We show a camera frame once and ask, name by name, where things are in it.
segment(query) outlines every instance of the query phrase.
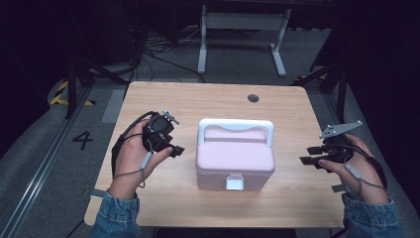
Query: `white latch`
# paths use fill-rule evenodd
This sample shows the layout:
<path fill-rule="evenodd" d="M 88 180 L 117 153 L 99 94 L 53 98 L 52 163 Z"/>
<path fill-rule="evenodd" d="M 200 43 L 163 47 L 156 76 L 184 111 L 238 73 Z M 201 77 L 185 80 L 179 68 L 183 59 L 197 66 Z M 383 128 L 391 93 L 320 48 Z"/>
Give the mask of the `white latch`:
<path fill-rule="evenodd" d="M 226 189 L 227 190 L 244 190 L 244 178 L 243 177 L 227 177 Z"/>

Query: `denim sleeve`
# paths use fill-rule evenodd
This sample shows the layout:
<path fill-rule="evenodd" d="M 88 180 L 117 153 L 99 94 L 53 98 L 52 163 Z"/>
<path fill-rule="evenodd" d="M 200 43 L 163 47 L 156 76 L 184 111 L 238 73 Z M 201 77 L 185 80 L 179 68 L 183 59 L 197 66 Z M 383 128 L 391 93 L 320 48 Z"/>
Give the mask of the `denim sleeve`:
<path fill-rule="evenodd" d="M 121 200 L 105 192 L 90 237 L 139 238 L 140 227 L 136 223 L 139 210 L 137 195 L 133 200 Z"/>
<path fill-rule="evenodd" d="M 346 238 L 404 237 L 392 199 L 388 204 L 370 204 L 343 194 L 343 202 Z"/>

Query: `black device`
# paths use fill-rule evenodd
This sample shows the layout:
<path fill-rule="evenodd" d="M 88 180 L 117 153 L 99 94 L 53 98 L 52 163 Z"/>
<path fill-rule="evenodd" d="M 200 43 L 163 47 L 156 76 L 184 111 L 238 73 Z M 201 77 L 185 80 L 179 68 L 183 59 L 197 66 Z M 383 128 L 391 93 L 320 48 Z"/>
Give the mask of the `black device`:
<path fill-rule="evenodd" d="M 112 176 L 115 175 L 115 164 L 117 162 L 118 154 L 121 150 L 122 145 L 124 142 L 133 136 L 142 136 L 143 138 L 143 145 L 148 152 L 159 152 L 167 147 L 172 147 L 173 151 L 170 153 L 170 157 L 175 158 L 176 156 L 180 156 L 184 151 L 184 148 L 173 146 L 170 141 L 172 137 L 169 136 L 169 133 L 173 131 L 172 121 L 176 124 L 179 122 L 172 116 L 167 110 L 162 112 L 163 115 L 160 115 L 158 112 L 150 111 L 141 117 L 139 117 L 136 121 L 134 121 L 127 130 L 120 135 L 117 142 L 115 143 L 114 147 L 112 148 L 112 158 L 111 158 L 111 167 L 112 167 Z M 127 137 L 128 132 L 133 129 L 140 121 L 151 116 L 148 124 L 143 128 L 142 134 L 134 134 Z"/>
<path fill-rule="evenodd" d="M 319 136 L 320 139 L 324 139 L 322 141 L 323 145 L 320 147 L 309 147 L 307 151 L 309 155 L 321 155 L 319 157 L 300 157 L 300 161 L 305 166 L 315 166 L 316 169 L 324 169 L 319 166 L 319 160 L 328 160 L 331 162 L 345 164 L 347 166 L 347 161 L 349 161 L 353 153 L 359 153 L 367 159 L 367 162 L 373 166 L 376 170 L 380 180 L 382 181 L 383 188 L 387 189 L 387 179 L 385 176 L 385 172 L 383 171 L 382 165 L 372 156 L 370 156 L 367 152 L 362 150 L 360 147 L 354 146 L 351 144 L 350 139 L 344 134 L 345 132 L 352 130 L 356 127 L 363 125 L 361 121 L 342 124 L 342 125 L 335 125 L 335 126 L 328 126 L 324 132 L 322 132 Z"/>
<path fill-rule="evenodd" d="M 350 146 L 350 140 L 346 135 L 341 134 L 334 137 L 328 137 L 322 142 L 323 145 L 320 147 L 309 147 L 307 149 L 309 155 L 322 155 L 320 157 L 300 157 L 300 161 L 303 165 L 313 165 L 316 169 L 323 169 L 318 165 L 319 160 L 329 160 L 335 163 L 345 163 L 348 159 L 353 156 L 353 150 L 350 150 L 347 146 Z"/>

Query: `yellow marking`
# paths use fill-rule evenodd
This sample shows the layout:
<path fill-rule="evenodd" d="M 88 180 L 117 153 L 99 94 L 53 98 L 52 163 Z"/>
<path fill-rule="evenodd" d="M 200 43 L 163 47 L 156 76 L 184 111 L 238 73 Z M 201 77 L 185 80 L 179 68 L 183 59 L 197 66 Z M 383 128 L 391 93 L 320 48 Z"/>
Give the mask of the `yellow marking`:
<path fill-rule="evenodd" d="M 68 81 L 64 81 L 60 86 L 59 86 L 59 88 L 58 88 L 58 91 L 60 91 L 60 90 L 62 90 L 62 89 L 64 89 L 64 88 L 66 88 L 67 87 L 67 85 L 68 85 Z"/>
<path fill-rule="evenodd" d="M 60 105 L 68 105 L 67 100 L 59 100 L 57 103 L 60 104 Z"/>
<path fill-rule="evenodd" d="M 52 102 L 50 102 L 51 105 L 56 104 L 59 101 L 59 98 L 61 97 L 61 95 L 56 96 L 55 98 L 52 99 Z"/>

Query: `white handle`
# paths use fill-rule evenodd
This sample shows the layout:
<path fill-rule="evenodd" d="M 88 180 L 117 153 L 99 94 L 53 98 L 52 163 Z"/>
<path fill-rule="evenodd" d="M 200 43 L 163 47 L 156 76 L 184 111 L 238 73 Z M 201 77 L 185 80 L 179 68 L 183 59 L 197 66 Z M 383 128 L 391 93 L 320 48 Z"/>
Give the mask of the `white handle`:
<path fill-rule="evenodd" d="M 243 131 L 254 127 L 266 127 L 268 137 L 266 138 L 266 146 L 272 146 L 272 135 L 274 134 L 274 125 L 270 121 L 263 120 L 244 120 L 244 119 L 210 119 L 205 118 L 198 123 L 198 145 L 204 145 L 204 131 L 207 126 L 216 125 L 228 130 Z"/>

